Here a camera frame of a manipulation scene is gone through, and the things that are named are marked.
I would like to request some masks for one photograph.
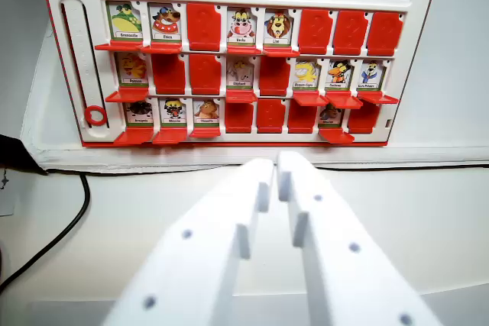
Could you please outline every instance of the black cable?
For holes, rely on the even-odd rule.
[[[85,200],[83,201],[82,208],[80,209],[76,217],[46,247],[44,247],[41,251],[36,253],[29,261],[25,263],[25,265],[23,265],[23,267],[21,267],[15,273],[10,275],[2,284],[0,284],[0,295],[2,295],[2,293],[7,289],[7,287],[10,284],[12,284],[12,282],[14,282],[14,280],[16,280],[23,273],[25,273],[26,270],[28,270],[32,265],[34,265],[43,255],[45,255],[47,251],[49,251],[51,248],[56,246],[56,244],[60,242],[73,229],[73,227],[75,227],[76,223],[78,223],[79,220],[82,218],[82,216],[86,213],[86,209],[88,209],[90,203],[90,188],[89,188],[89,183],[86,180],[85,174],[82,173],[79,175],[79,177],[82,180],[83,191],[85,192]]]

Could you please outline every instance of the cartoon character picture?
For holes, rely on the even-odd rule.
[[[285,15],[285,11],[265,13],[265,37],[266,46],[289,46],[292,34],[292,21]]]
[[[311,60],[296,61],[296,81],[293,83],[294,90],[316,89],[319,78],[319,66]]]
[[[186,106],[179,99],[160,101],[161,126],[186,126]]]
[[[326,90],[346,90],[350,88],[351,65],[348,60],[336,60],[329,63]]]
[[[124,103],[128,126],[153,126],[153,111],[146,101]]]
[[[361,66],[360,80],[358,81],[359,91],[371,91],[381,88],[384,77],[384,68],[379,62],[370,60],[365,61]]]
[[[153,23],[151,24],[151,37],[153,40],[180,42],[180,12],[175,11],[171,4],[150,3],[148,8],[153,18]]]
[[[253,64],[244,59],[228,59],[226,81],[228,89],[252,89],[253,88]]]
[[[131,2],[107,2],[108,22],[112,37],[115,40],[140,40],[143,38],[143,27],[139,12]]]
[[[343,110],[329,103],[319,114],[318,127],[340,127],[342,124]]]
[[[147,87],[146,62],[136,53],[115,53],[119,84],[125,87]]]
[[[219,126],[219,106],[211,99],[193,101],[195,126]]]
[[[256,36],[256,21],[251,16],[250,8],[228,10],[228,44],[236,46],[253,46]]]

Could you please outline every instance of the character card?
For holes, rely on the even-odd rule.
[[[132,8],[131,2],[106,2],[108,25],[113,40],[141,41],[143,27],[139,11]]]
[[[193,100],[193,124],[195,127],[218,127],[219,105],[211,99]]]
[[[228,45],[254,46],[257,33],[256,17],[250,8],[228,8]]]
[[[156,42],[181,43],[180,12],[171,4],[148,3],[151,40]]]
[[[185,127],[186,105],[178,98],[161,99],[160,116],[162,127]]]
[[[226,66],[227,89],[253,89],[254,65],[245,57],[228,57]]]
[[[385,68],[381,61],[365,60],[361,64],[358,91],[379,91],[384,80]]]
[[[124,103],[124,111],[127,126],[153,126],[151,103],[146,101]]]
[[[319,114],[318,127],[341,127],[342,119],[343,110],[329,103]]]
[[[326,91],[348,91],[352,75],[353,66],[350,60],[331,60],[326,77]]]
[[[265,11],[264,46],[290,46],[293,19],[285,13],[284,10]]]
[[[296,60],[292,89],[294,91],[315,91],[318,88],[321,68],[314,60]]]
[[[138,53],[114,53],[119,85],[123,87],[147,87],[146,62]]]

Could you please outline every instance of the red ring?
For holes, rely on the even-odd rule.
[[[92,111],[100,112],[102,114],[102,120],[93,120]],[[91,125],[102,126],[107,122],[107,114],[105,113],[105,110],[100,106],[89,106],[85,109],[85,120],[87,120]]]

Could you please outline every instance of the white table surface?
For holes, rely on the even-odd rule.
[[[89,176],[92,201],[86,216],[4,294],[3,324],[29,324],[32,302],[117,298],[165,229],[234,169]],[[488,170],[322,173],[420,293],[489,280]],[[18,204],[13,216],[0,218],[4,277],[55,237],[83,201],[77,175],[9,171],[9,179],[17,187]],[[5,197],[0,192],[0,201]],[[284,206],[274,199],[270,213],[260,216],[252,260],[240,268],[236,294],[305,292]],[[454,311],[447,305],[441,307]]]

